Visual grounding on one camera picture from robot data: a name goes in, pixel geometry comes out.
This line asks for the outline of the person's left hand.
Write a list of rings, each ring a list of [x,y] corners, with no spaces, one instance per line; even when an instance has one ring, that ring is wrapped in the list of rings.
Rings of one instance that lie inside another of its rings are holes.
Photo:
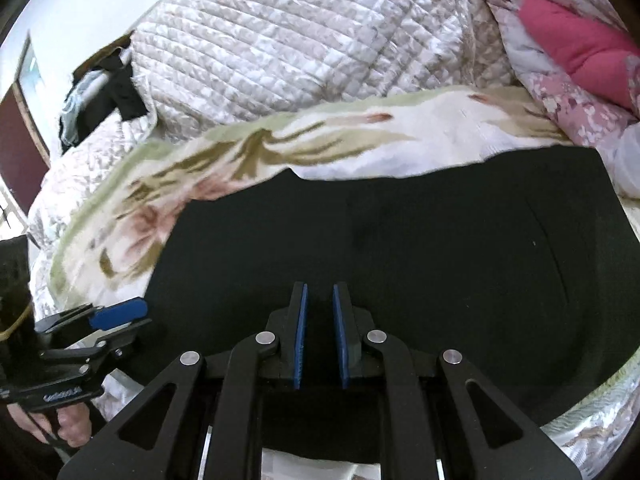
[[[86,404],[59,408],[54,418],[58,423],[56,431],[46,415],[27,413],[18,404],[9,404],[6,408],[17,426],[42,443],[48,442],[47,436],[56,434],[71,448],[81,448],[91,439],[92,422]]]

